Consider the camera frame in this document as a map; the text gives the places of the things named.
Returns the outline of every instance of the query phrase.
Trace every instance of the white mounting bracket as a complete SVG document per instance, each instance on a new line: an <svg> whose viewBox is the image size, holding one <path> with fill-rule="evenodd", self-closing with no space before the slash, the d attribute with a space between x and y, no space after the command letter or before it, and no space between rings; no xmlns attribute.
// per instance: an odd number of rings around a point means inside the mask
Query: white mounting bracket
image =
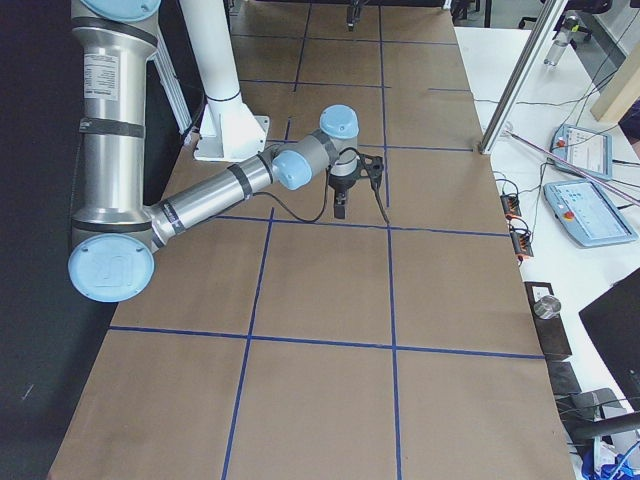
<svg viewBox="0 0 640 480"><path fill-rule="evenodd" d="M237 162L264 150L269 117L253 115L244 103L219 115L219 122L215 122L209 105L206 106L200 126L201 138L194 152L197 160Z"/></svg>

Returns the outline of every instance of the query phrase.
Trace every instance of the metal cylinder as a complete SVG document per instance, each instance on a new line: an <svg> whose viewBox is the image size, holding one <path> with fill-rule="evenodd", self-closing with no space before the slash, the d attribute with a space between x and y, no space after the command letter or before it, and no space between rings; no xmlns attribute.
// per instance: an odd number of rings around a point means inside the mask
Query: metal cylinder
<svg viewBox="0 0 640 480"><path fill-rule="evenodd" d="M273 183L270 170L275 148L234 164L213 177L148 208L155 249L202 221L247 200Z"/></svg>
<svg viewBox="0 0 640 480"><path fill-rule="evenodd" d="M545 295L533 304L533 312L538 318L548 320L558 315L561 307L560 300L553 295Z"/></svg>
<svg viewBox="0 0 640 480"><path fill-rule="evenodd" d="M502 133L502 128L511 113L511 109L516 104L518 93L522 85L524 85L538 53L544 46L547 36L551 33L562 15L567 2L568 0L547 0L545 2L538 21L522 50L522 54L516 63L516 67L496 107L496 111L489 122L487 131L480 142L479 150L481 153L491 153L496 140Z"/></svg>
<svg viewBox="0 0 640 480"><path fill-rule="evenodd" d="M149 232L143 209L146 63L157 14L135 24L103 19L72 1L73 34L84 48L85 203L73 215L73 244L96 232Z"/></svg>

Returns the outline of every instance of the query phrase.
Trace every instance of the monitor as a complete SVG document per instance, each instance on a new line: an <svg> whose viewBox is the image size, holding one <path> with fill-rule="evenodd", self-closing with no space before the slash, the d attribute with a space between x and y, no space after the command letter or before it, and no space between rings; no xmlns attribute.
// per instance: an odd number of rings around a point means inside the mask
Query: monitor
<svg viewBox="0 0 640 480"><path fill-rule="evenodd" d="M640 410L640 269L585 307L580 318L614 380Z"/></svg>

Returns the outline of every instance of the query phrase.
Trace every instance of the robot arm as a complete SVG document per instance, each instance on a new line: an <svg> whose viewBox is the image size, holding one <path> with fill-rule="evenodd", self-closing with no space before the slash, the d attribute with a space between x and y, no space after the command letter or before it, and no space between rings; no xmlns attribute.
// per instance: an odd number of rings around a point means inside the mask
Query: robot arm
<svg viewBox="0 0 640 480"><path fill-rule="evenodd" d="M171 237L248 200L272 183L296 190L328 167L332 167L332 178L350 175L359 161L353 150L357 135L353 110L344 105L327 108L320 117L320 128L300 142L268 148L150 207L153 248L163 247ZM345 149L350 150L341 155Z"/></svg>
<svg viewBox="0 0 640 480"><path fill-rule="evenodd" d="M272 183L295 190L331 167L329 184L336 191L338 218L344 218L348 189L364 178L363 170L376 195L380 186L381 159L365 161L357 154L355 112L334 105L322 113L320 128L300 142L271 147L156 205L144 206L145 72L156 50L159 3L71 2L73 33L85 53L85 118L80 132L86 186L84 205L72 216L68 268L76 289L102 302L140 293L153 275L152 252Z"/></svg>

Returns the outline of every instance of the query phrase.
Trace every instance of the screen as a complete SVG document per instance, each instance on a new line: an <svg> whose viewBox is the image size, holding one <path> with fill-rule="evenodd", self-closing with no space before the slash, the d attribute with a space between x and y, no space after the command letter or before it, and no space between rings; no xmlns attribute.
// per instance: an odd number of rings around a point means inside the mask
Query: screen
<svg viewBox="0 0 640 480"><path fill-rule="evenodd" d="M605 173L607 137L579 128L567 130L567 161L576 167Z"/></svg>
<svg viewBox="0 0 640 480"><path fill-rule="evenodd" d="M640 410L640 269L580 312L593 345L634 409Z"/></svg>
<svg viewBox="0 0 640 480"><path fill-rule="evenodd" d="M557 195L575 214L576 221L592 240L621 237L630 232L618 220L618 217L593 184L577 182L558 185Z"/></svg>

